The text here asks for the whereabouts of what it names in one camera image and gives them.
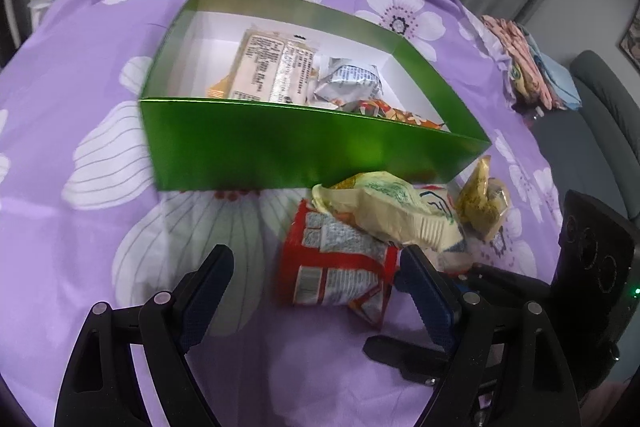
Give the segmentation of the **gold snack pack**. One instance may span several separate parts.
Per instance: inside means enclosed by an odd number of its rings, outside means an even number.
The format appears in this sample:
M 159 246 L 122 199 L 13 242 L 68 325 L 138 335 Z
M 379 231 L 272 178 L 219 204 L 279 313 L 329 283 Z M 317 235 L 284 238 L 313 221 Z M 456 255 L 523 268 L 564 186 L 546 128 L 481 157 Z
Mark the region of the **gold snack pack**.
M 482 156 L 456 199 L 460 221 L 484 242 L 494 239 L 506 220 L 511 196 L 506 184 L 490 175 L 491 157 Z

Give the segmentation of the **white blue red snack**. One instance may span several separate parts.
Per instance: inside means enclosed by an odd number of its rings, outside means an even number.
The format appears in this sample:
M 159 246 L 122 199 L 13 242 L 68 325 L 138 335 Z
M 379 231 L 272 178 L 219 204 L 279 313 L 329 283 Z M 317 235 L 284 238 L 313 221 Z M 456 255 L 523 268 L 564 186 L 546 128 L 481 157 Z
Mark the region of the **white blue red snack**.
M 427 205 L 457 220 L 446 208 L 447 192 L 438 190 L 435 202 L 419 194 Z M 454 250 L 462 243 L 442 253 L 420 248 L 435 268 L 443 270 L 456 264 Z M 280 298 L 299 307 L 346 306 L 378 329 L 390 301 L 402 247 L 346 225 L 317 210 L 311 197 L 304 198 L 281 251 Z

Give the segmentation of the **green white rice snack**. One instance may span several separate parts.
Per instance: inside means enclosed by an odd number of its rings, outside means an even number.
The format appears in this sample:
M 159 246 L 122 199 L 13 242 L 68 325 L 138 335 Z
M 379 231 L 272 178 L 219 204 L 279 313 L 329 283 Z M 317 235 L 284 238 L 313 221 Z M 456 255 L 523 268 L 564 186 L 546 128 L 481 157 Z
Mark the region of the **green white rice snack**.
M 427 205 L 410 183 L 386 171 L 358 173 L 331 187 L 317 184 L 311 202 L 386 243 L 442 253 L 463 241 L 456 219 Z

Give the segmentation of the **silver white snack pouch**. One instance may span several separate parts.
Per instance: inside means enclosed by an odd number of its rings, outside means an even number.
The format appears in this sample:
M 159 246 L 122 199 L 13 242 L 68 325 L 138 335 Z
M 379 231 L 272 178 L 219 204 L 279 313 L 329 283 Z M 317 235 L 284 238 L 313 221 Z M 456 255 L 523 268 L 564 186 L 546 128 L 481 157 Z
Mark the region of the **silver white snack pouch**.
M 373 100 L 383 94 L 381 75 L 373 64 L 329 58 L 320 69 L 314 96 L 335 105 Z

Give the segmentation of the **orange cracker snack pack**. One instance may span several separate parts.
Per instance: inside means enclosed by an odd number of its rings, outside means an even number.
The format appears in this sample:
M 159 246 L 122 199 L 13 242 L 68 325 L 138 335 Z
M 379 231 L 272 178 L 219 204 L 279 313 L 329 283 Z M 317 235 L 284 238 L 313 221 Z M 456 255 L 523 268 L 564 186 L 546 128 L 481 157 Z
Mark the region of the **orange cracker snack pack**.
M 218 82 L 212 84 L 206 90 L 207 98 L 214 98 L 215 100 L 220 100 L 221 98 L 229 98 L 232 82 L 232 76 L 227 75 Z

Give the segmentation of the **beige text label snack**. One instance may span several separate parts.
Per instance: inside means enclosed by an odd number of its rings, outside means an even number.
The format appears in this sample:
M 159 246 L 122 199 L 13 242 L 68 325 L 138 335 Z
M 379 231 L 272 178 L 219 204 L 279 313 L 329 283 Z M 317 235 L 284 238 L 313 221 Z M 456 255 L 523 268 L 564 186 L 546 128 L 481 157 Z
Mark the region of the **beige text label snack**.
M 316 62 L 317 49 L 305 39 L 250 28 L 236 52 L 226 98 L 306 105 Z

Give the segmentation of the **grey sofa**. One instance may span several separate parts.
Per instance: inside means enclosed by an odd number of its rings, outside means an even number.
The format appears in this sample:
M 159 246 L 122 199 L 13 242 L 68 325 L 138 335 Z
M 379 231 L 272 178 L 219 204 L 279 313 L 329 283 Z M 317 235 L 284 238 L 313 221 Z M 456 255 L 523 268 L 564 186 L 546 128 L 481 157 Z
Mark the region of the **grey sofa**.
M 570 63 L 582 99 L 533 123 L 559 200 L 574 190 L 639 223 L 639 106 L 605 61 L 590 50 Z

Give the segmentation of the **purple floral tablecloth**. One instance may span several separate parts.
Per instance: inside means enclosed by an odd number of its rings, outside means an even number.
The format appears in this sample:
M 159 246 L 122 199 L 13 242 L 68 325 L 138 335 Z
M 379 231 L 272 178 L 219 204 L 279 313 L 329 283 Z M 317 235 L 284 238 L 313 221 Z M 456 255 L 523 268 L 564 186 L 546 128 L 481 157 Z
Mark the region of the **purple floral tablecloth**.
M 550 281 L 561 213 L 548 162 L 503 95 L 506 60 L 460 0 L 308 0 L 408 40 L 491 139 L 513 208 L 474 256 Z M 410 426 L 430 396 L 369 361 L 345 308 L 273 301 L 281 243 L 304 191 L 160 193 L 138 95 L 186 0 L 55 0 L 1 74 L 1 374 L 39 426 L 93 305 L 140 305 L 218 243 L 239 258 L 230 298 L 190 360 L 226 426 Z

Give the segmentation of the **folded pink cloth pile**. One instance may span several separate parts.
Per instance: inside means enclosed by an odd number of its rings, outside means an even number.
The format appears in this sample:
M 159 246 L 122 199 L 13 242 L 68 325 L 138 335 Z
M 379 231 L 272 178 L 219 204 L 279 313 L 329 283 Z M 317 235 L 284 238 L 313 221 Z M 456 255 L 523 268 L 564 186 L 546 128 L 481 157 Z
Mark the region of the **folded pink cloth pile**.
M 484 26 L 511 59 L 510 85 L 515 100 L 543 110 L 577 110 L 582 99 L 567 68 L 541 51 L 533 35 L 514 20 L 482 16 Z

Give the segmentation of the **colourful orange snack pack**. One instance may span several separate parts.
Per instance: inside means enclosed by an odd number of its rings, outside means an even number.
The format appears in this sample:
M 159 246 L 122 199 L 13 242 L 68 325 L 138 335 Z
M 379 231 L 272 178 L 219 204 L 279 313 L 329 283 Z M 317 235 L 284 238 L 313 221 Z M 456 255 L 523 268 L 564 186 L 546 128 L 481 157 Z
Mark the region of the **colourful orange snack pack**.
M 427 129 L 442 130 L 444 127 L 443 124 L 437 124 L 435 121 L 422 118 L 421 116 L 406 112 L 403 109 L 392 107 L 378 98 L 348 102 L 341 105 L 338 109 L 343 113 L 381 118 Z

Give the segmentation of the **green cardboard box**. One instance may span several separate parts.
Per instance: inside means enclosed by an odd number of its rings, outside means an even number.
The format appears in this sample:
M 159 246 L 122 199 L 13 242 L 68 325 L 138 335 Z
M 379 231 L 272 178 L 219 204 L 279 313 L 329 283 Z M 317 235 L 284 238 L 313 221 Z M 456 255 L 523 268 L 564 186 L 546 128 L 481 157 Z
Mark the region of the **green cardboard box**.
M 336 109 L 207 98 L 250 29 L 304 38 L 327 57 L 375 65 L 388 104 L 428 127 Z M 446 183 L 490 141 L 469 109 L 406 39 L 303 0 L 188 0 L 166 32 L 139 98 L 162 191 L 330 185 L 388 171 Z

